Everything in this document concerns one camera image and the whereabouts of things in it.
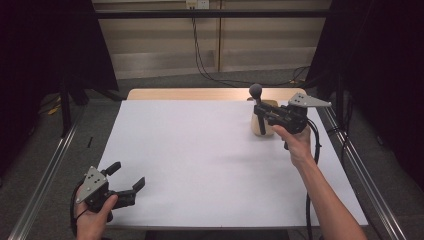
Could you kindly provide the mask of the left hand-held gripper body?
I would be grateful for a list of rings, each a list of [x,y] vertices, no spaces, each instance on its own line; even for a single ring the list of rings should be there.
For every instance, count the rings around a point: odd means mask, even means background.
[[[116,192],[109,189],[108,176],[101,174],[101,171],[91,166],[85,174],[81,189],[76,195],[75,202],[86,203],[88,210],[98,213],[103,204],[111,195],[117,195],[118,200],[114,209],[132,206],[135,204],[136,193],[133,189]]]

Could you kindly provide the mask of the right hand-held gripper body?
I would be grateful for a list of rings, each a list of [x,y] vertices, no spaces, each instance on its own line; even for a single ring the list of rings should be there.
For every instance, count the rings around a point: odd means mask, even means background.
[[[277,108],[275,123],[284,127],[291,134],[301,133],[307,126],[309,108],[331,106],[330,102],[303,93],[296,93],[288,100],[286,106],[281,105]]]

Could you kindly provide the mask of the beige square cup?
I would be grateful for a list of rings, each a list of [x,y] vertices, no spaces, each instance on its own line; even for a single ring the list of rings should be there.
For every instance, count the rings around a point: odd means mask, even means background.
[[[262,101],[271,105],[271,106],[278,107],[278,102],[276,100],[262,100]],[[264,125],[265,126],[265,134],[261,134],[258,116],[256,114],[252,113],[251,130],[252,130],[254,135],[259,136],[259,137],[270,137],[270,136],[274,135],[274,131],[272,130],[271,126],[268,125],[267,121],[264,120],[264,124],[265,124]]]

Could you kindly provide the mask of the black-handled fluffy makeup brush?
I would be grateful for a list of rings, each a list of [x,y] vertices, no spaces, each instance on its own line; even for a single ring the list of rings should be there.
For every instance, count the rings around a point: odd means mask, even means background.
[[[255,105],[262,102],[261,94],[262,94],[262,86],[258,83],[255,83],[250,86],[249,93],[253,98]],[[265,134],[265,126],[259,122],[261,134]]]

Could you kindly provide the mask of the person's right hand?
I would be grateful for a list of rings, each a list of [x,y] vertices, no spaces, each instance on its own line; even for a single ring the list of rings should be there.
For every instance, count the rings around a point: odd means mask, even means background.
[[[313,161],[310,141],[311,130],[309,127],[297,134],[290,134],[284,127],[279,125],[274,125],[272,129],[287,144],[291,162],[296,168]]]

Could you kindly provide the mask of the person's left hand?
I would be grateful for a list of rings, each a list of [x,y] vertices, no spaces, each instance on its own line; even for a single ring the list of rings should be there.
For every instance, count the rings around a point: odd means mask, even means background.
[[[91,212],[87,209],[85,203],[77,204],[74,207],[74,214],[77,218],[76,228],[77,236],[97,236],[102,237],[107,223],[108,214],[117,202],[116,195],[110,196],[98,212]]]

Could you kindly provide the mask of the black metal stand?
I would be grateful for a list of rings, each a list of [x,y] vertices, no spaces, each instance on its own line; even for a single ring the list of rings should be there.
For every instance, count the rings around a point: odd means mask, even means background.
[[[337,76],[336,118],[339,128],[344,129],[344,87],[343,77],[341,74],[338,74]]]
[[[60,81],[60,105],[62,110],[61,137],[64,138],[68,134],[72,126],[70,103],[69,103],[69,92],[68,92],[65,78],[63,78]]]

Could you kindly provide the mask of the white table mat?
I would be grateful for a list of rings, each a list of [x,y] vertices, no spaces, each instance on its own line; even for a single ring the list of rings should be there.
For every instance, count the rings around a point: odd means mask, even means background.
[[[111,226],[141,229],[286,228],[318,223],[280,137],[251,130],[250,101],[122,103],[98,167],[120,162],[115,191],[139,179],[134,205]]]

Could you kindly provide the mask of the black curtain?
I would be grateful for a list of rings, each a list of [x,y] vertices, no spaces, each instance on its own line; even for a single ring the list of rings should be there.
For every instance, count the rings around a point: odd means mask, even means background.
[[[332,0],[307,82],[341,84],[424,190],[424,0]]]
[[[67,89],[117,90],[92,0],[0,0],[0,176],[38,118],[41,100]]]

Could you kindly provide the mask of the aluminium floor rail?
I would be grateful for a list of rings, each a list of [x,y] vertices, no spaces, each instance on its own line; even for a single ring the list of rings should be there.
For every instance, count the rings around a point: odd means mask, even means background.
[[[371,221],[369,214],[367,214],[375,234],[380,239],[386,234],[389,240],[407,240],[399,221],[378,189],[357,149],[348,137],[348,134],[337,123],[334,110],[331,107],[319,108],[318,114],[324,121],[323,125],[327,135],[337,142],[337,146],[339,147],[339,161],[343,169],[346,169],[346,163],[350,164],[356,178],[361,182],[362,188],[366,192],[366,196],[373,207],[373,211],[382,224],[383,231],[379,231],[377,225]]]
[[[31,195],[28,204],[25,206],[22,214],[18,218],[18,221],[12,229],[8,240],[26,240],[46,198],[47,192],[50,189],[53,178],[55,177],[62,163],[62,160],[64,159],[69,146],[72,143],[84,113],[85,108],[81,108],[76,112],[74,122],[71,124],[71,127],[67,133],[60,139],[55,152],[50,158],[49,164],[47,165],[47,168],[41,177],[41,180],[38,182],[37,187],[34,193]]]

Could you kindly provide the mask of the black horizontal frame bar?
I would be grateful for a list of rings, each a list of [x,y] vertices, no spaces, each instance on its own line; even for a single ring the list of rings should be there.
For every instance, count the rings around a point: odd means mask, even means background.
[[[153,18],[325,18],[330,10],[96,10],[99,19]]]

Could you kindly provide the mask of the white wall socket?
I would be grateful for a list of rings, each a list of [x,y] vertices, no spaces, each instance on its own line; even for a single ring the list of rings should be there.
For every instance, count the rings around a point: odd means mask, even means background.
[[[209,0],[186,0],[186,8],[206,10],[210,8],[210,2]]]

